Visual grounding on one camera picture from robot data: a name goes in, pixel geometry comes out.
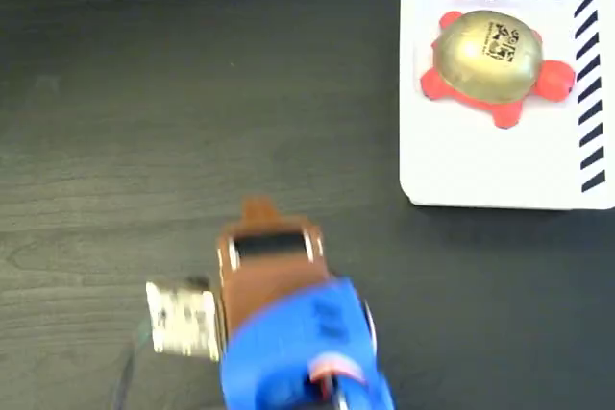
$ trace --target dark wooden table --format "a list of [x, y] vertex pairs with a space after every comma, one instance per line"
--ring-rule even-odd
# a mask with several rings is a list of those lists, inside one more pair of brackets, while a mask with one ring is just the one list
[[[144, 281], [215, 274], [253, 192], [322, 225], [398, 408], [613, 404], [615, 214], [412, 207], [398, 9], [0, 0], [3, 410], [107, 408]], [[129, 410], [220, 401], [212, 366], [140, 356]]]

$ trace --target toy turtle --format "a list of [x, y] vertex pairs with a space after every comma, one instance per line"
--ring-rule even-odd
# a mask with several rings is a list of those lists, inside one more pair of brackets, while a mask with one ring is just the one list
[[447, 12], [442, 34], [431, 45], [433, 67], [421, 77], [425, 95], [454, 98], [491, 112], [501, 129], [519, 123], [530, 94], [561, 102], [575, 71], [562, 61], [543, 60], [542, 38], [521, 20], [491, 11]]

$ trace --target black wire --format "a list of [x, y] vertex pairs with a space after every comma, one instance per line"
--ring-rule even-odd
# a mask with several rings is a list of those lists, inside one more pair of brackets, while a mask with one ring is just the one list
[[136, 354], [147, 343], [150, 335], [151, 330], [149, 321], [144, 321], [139, 326], [135, 340], [124, 350], [122, 354], [124, 365], [119, 379], [113, 388], [110, 410], [125, 410], [128, 391], [133, 383], [133, 376], [135, 374]]
[[133, 382], [135, 374], [135, 348], [130, 347], [126, 351], [126, 359], [122, 373], [119, 376], [111, 401], [111, 410], [124, 410], [128, 397], [128, 390]]

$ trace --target metal part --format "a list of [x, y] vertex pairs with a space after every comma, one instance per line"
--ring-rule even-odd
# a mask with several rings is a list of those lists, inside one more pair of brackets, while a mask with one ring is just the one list
[[542, 66], [542, 42], [521, 20], [491, 11], [468, 12], [444, 29], [433, 64], [456, 91], [491, 104], [522, 100]]
[[372, 339], [372, 349], [374, 350], [374, 354], [376, 354], [378, 353], [378, 336], [376, 334], [376, 324], [374, 323], [372, 311], [370, 310], [369, 304], [367, 304], [366, 300], [363, 300], [363, 313], [365, 314], [365, 320], [367, 321], [367, 325], [369, 326], [369, 334]]
[[224, 314], [203, 284], [146, 284], [156, 352], [208, 357], [217, 362], [224, 347]]
[[342, 393], [337, 393], [333, 398], [333, 404], [336, 410], [350, 410], [348, 408], [348, 402]]

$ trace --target white plate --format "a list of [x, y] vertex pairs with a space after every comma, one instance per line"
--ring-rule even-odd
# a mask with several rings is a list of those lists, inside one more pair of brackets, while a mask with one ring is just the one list
[[[416, 205], [606, 209], [615, 206], [613, 0], [402, 0], [400, 183]], [[577, 74], [567, 101], [529, 97], [520, 123], [432, 101], [419, 79], [448, 11], [513, 14], [544, 40], [547, 60]]]

